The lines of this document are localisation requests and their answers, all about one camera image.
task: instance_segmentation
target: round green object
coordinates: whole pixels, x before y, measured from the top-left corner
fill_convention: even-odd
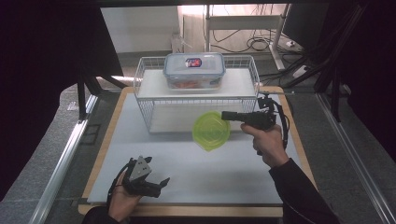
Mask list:
[[[230,121],[221,119],[217,111],[199,117],[192,128],[192,138],[206,151],[221,147],[230,137]]]

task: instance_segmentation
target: wooden table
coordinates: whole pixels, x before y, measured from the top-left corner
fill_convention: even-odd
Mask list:
[[[290,109],[283,90],[279,87],[261,87],[261,91],[269,91],[273,93],[279,93],[278,97],[282,104],[284,113],[290,120],[290,134],[296,147],[296,152],[301,162],[301,166],[308,178],[315,184],[314,177],[311,173],[309,163],[305,156],[303,145],[301,143],[299,134],[294,124],[293,117],[291,116]],[[111,138],[114,130],[116,129],[117,121],[120,117],[123,103],[128,93],[133,93],[132,87],[127,87],[122,90],[120,99],[117,102],[111,121],[108,125],[105,138],[102,146],[97,155],[95,164],[92,168],[92,172],[86,188],[83,192],[82,198],[86,199],[89,197],[92,186],[99,175],[103,161],[107,154]],[[78,211],[85,215],[92,207],[101,204],[79,204]],[[282,207],[279,206],[199,206],[199,205],[145,205],[140,204],[134,210],[134,216],[141,217],[282,217]]]

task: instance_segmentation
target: white wall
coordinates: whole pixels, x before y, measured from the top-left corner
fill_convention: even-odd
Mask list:
[[[102,8],[117,53],[171,50],[179,33],[177,7]]]

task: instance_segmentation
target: white wire rack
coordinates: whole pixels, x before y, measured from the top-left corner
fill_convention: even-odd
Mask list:
[[[134,95],[149,132],[190,132],[207,111],[254,109],[260,82],[251,56],[224,56],[226,73],[218,90],[169,89],[164,61],[165,57],[141,58],[134,76]],[[232,130],[239,130],[239,124],[232,124]]]

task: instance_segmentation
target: black device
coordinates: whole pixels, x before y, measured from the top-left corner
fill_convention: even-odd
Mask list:
[[[129,162],[122,167],[117,177],[113,180],[113,184],[107,194],[107,209],[110,206],[111,197],[114,188],[117,186],[117,181],[120,178],[122,172],[125,171],[125,175],[122,179],[122,185],[126,191],[131,195],[142,195],[148,197],[158,198],[161,194],[161,189],[164,188],[170,178],[166,178],[161,181],[160,184],[153,184],[146,181],[146,177],[151,173],[151,168],[148,163],[151,162],[151,157],[143,158],[140,156],[137,160],[131,158]]]
[[[236,120],[242,121],[246,124],[260,130],[269,130],[274,125],[276,125],[276,114],[280,117],[282,122],[283,131],[283,148],[286,149],[288,145],[288,132],[289,125],[286,122],[286,116],[283,113],[282,105],[278,104],[275,100],[269,97],[269,93],[265,93],[264,97],[259,97],[257,99],[260,111],[250,112],[250,113],[238,113],[232,111],[222,111],[221,119],[224,120]]]

